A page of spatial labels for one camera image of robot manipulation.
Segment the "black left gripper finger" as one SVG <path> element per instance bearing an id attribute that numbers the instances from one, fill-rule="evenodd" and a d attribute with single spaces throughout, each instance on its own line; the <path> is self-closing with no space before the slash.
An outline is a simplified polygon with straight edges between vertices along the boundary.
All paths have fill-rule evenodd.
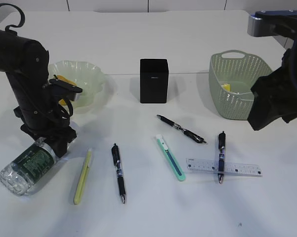
<path id="1" fill-rule="evenodd" d="M 62 158 L 67 153 L 68 143 L 64 138 L 50 137 L 49 146 L 58 158 Z"/>

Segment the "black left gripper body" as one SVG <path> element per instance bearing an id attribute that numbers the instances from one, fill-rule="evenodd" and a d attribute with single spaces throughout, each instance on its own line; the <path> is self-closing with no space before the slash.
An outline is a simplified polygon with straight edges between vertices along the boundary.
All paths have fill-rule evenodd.
<path id="1" fill-rule="evenodd" d="M 45 114 L 39 112 L 28 99 L 17 99 L 17 102 L 14 114 L 23 122 L 20 129 L 34 140 L 43 137 L 71 143 L 76 139 L 77 133 L 70 126 L 73 106 L 68 99 L 65 99 L 68 110 L 57 103 Z"/>

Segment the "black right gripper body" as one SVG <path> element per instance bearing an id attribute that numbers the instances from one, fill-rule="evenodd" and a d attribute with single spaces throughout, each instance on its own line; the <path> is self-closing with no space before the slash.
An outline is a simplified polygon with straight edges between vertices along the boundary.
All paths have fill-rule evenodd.
<path id="1" fill-rule="evenodd" d="M 247 121 L 255 131 L 281 118 L 285 123 L 297 118 L 297 53 L 287 50 L 282 65 L 260 76 L 251 87 L 254 102 Z"/>

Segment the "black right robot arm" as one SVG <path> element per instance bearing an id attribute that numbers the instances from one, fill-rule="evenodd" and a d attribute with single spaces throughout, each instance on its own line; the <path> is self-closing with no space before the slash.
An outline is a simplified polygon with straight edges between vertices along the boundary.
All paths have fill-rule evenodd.
<path id="1" fill-rule="evenodd" d="M 249 16 L 247 33 L 253 37 L 283 36 L 293 40 L 281 66 L 259 77 L 251 87 L 254 102 L 247 121 L 258 131 L 274 120 L 297 118 L 297 10 L 257 11 Z"/>

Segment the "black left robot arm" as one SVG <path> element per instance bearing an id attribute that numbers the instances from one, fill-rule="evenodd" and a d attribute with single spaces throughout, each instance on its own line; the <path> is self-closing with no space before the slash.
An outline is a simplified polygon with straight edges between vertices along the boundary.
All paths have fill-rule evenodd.
<path id="1" fill-rule="evenodd" d="M 0 72 L 6 74 L 18 102 L 14 113 L 23 121 L 21 130 L 34 140 L 43 138 L 61 158 L 77 136 L 70 126 L 70 100 L 83 90 L 49 77 L 49 52 L 37 40 L 18 36 L 15 29 L 24 25 L 25 14 L 19 7 L 13 8 L 19 12 L 20 22 L 0 30 Z"/>

